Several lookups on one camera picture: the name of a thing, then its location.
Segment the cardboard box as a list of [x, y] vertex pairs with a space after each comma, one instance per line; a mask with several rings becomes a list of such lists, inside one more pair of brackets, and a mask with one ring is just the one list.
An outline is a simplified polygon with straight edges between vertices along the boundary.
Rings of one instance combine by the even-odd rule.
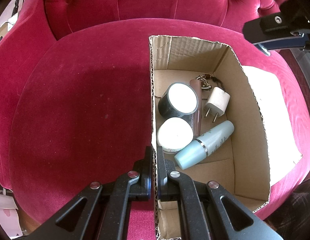
[[[267, 205], [270, 194], [270, 166], [268, 145], [259, 106], [233, 49], [223, 43], [201, 40], [196, 37], [151, 36], [150, 71], [152, 98], [152, 147], [155, 199], [155, 229], [157, 239], [181, 237], [178, 204], [158, 199], [158, 171], [156, 142], [159, 127], [167, 120], [158, 111], [158, 102], [169, 85], [180, 82], [189, 85], [198, 96], [198, 109], [184, 119], [192, 127], [193, 140], [220, 123], [229, 120], [235, 130], [226, 142], [198, 164], [182, 170], [175, 154], [163, 151], [175, 169], [194, 181], [218, 182], [254, 215]], [[204, 105], [211, 91], [202, 90], [195, 78], [211, 74], [220, 79], [230, 101], [224, 115], [213, 123], [214, 116], [206, 118]]]

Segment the white round cream jar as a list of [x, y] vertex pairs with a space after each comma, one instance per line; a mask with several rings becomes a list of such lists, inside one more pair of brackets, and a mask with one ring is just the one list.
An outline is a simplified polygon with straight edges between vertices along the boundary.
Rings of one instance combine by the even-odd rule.
[[175, 154], [193, 140], [192, 127], [182, 118], [169, 118], [158, 129], [156, 142], [168, 154]]

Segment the brass keychain with carabiner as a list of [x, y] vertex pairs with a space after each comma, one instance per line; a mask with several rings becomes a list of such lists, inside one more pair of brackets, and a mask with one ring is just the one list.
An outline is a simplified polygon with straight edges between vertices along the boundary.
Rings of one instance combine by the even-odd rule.
[[216, 83], [218, 88], [225, 90], [222, 81], [217, 77], [212, 76], [211, 74], [201, 74], [197, 76], [195, 79], [200, 81], [202, 90], [211, 91], [213, 89], [213, 86], [210, 83], [210, 81]]

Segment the white plug charger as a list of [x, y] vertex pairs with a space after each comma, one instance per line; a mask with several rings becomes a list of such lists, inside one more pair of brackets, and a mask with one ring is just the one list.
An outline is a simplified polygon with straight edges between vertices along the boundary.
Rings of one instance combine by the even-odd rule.
[[230, 95], [227, 92], [219, 87], [214, 87], [204, 105], [204, 117], [212, 114], [214, 116], [212, 122], [214, 123], [218, 117], [224, 115], [229, 101]]

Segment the red velvet tufted sofa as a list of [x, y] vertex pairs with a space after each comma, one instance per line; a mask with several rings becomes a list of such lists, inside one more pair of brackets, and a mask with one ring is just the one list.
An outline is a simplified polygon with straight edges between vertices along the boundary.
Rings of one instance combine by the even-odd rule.
[[267, 218], [310, 171], [310, 116], [286, 61], [242, 27], [284, 1], [25, 0], [0, 41], [0, 184], [44, 223], [92, 181], [128, 172], [152, 144], [149, 38], [196, 37], [280, 82], [302, 159], [270, 185], [255, 212]]

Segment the black round jar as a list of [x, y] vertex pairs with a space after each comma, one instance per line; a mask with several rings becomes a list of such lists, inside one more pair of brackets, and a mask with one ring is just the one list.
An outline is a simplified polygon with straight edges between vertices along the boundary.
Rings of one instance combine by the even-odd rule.
[[158, 111], [163, 118], [189, 116], [198, 109], [198, 96], [187, 84], [175, 82], [167, 88], [158, 102]]

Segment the white paper bag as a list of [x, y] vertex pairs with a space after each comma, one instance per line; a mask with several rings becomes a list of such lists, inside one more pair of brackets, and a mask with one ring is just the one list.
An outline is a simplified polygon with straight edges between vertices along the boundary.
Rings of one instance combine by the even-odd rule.
[[10, 239], [23, 235], [17, 210], [13, 197], [0, 194], [0, 225]]

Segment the brown kraft paper sheet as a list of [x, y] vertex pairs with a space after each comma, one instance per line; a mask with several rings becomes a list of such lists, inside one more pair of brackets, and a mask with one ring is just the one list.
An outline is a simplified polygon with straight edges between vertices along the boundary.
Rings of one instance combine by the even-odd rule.
[[288, 110], [276, 75], [243, 66], [261, 113], [268, 145], [270, 185], [283, 179], [302, 159], [291, 127]]

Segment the light blue cosmetic bottle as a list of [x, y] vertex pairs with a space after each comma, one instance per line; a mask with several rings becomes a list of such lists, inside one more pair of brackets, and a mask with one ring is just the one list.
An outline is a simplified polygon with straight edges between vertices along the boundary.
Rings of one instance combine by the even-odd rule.
[[231, 121], [220, 123], [179, 151], [174, 156], [176, 163], [182, 170], [198, 164], [218, 150], [234, 130], [235, 127]]

